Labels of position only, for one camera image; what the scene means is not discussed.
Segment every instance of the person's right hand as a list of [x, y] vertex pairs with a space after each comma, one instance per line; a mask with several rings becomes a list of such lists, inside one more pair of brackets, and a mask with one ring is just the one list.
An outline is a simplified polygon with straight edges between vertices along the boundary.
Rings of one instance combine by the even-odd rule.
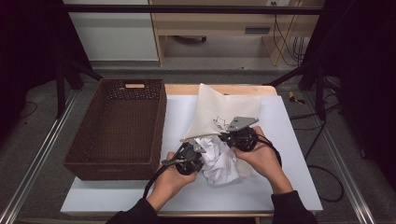
[[[262, 128], [257, 126], [253, 128], [256, 134], [262, 141], [265, 141], [260, 135], [264, 136]], [[275, 152], [265, 145], [264, 143], [258, 142], [257, 146], [249, 152], [244, 152], [236, 147], [232, 148], [236, 158], [246, 161], [249, 163], [257, 173], [263, 175], [268, 179], [273, 188], [274, 194], [287, 193], [293, 191], [293, 188], [283, 173], [282, 167], [280, 166]]]

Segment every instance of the floor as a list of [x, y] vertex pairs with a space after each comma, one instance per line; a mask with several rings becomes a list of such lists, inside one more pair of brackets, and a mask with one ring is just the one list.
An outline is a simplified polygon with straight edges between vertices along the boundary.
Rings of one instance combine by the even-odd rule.
[[[293, 59], [285, 54], [288, 63]], [[222, 38], [209, 36], [205, 43], [195, 39], [179, 37], [169, 38], [166, 58], [163, 66], [146, 63], [93, 63], [95, 70], [104, 77], [163, 77], [167, 83], [224, 83], [224, 84], [262, 84], [286, 74], [295, 66], [281, 63], [272, 66], [259, 37]], [[18, 211], [16, 223], [56, 223], [53, 219], [69, 220], [62, 223], [103, 223], [103, 217], [69, 217], [59, 212], [73, 176], [66, 173], [59, 161], [62, 161], [65, 146], [73, 141], [83, 111], [87, 108], [94, 91], [94, 81], [83, 77], [86, 87], [79, 93], [74, 109], [66, 121], [66, 125], [58, 133], [58, 139], [51, 144], [52, 150], [43, 152], [44, 160], [36, 172], [34, 183], [25, 186], [27, 193], [17, 201], [22, 205], [13, 208]], [[300, 91], [297, 87], [299, 77], [288, 80], [278, 86], [277, 92], [284, 99], [285, 106], [291, 117], [312, 113], [312, 91]], [[10, 207], [14, 192], [18, 192], [29, 167], [35, 162], [35, 156], [42, 151], [43, 142], [56, 122], [56, 89], [53, 82], [31, 89], [27, 103], [21, 115], [26, 118], [18, 120], [11, 136], [1, 145], [0, 150], [0, 208]], [[289, 93], [295, 99], [305, 100], [305, 104], [291, 102]], [[331, 91], [326, 106], [336, 105], [337, 98]], [[310, 169], [322, 201], [324, 210], [317, 214], [320, 223], [396, 223], [396, 193], [387, 184], [374, 161], [361, 158], [359, 145], [355, 141], [347, 121], [341, 110], [336, 107], [327, 113], [325, 129], [309, 154], [307, 164], [319, 165], [335, 174], [345, 171], [350, 178], [343, 184], [346, 187], [344, 197], [337, 203], [326, 199], [336, 199], [341, 195], [340, 185], [336, 178], [319, 169]], [[321, 121], [316, 117], [294, 119], [295, 128], [303, 153], [318, 134]], [[342, 163], [337, 163], [337, 156]], [[271, 220], [262, 218], [261, 223]]]

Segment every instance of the white wall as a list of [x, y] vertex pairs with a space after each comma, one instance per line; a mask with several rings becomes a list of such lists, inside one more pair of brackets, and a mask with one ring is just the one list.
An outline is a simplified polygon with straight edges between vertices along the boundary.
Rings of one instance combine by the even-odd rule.
[[[65, 4], [147, 5], [148, 0], [64, 0]], [[90, 61], [158, 61], [148, 13], [70, 13]]]

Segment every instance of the woven texture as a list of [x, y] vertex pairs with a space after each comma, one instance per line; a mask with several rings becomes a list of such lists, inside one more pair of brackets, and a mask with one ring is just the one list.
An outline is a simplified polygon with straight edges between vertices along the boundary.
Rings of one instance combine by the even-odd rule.
[[150, 179], [160, 163], [165, 110], [160, 79], [102, 79], [64, 166], [82, 180]]

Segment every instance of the table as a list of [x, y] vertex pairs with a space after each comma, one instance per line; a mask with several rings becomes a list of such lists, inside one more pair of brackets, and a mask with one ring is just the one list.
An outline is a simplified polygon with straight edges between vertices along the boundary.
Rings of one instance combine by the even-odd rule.
[[[322, 210], [312, 178], [291, 127], [286, 108], [273, 87], [211, 86], [228, 94], [262, 96], [260, 121], [267, 137], [282, 156], [283, 169], [291, 184], [299, 191], [305, 207]], [[179, 139], [189, 127], [196, 103], [198, 85], [167, 85], [167, 111], [163, 128], [162, 159], [169, 150], [177, 150]], [[148, 181], [81, 181], [75, 179], [61, 212], [72, 216], [112, 216], [128, 210], [143, 195]], [[226, 187], [210, 187], [202, 174], [159, 212], [163, 217], [266, 217], [274, 207], [269, 182], [253, 171]]]

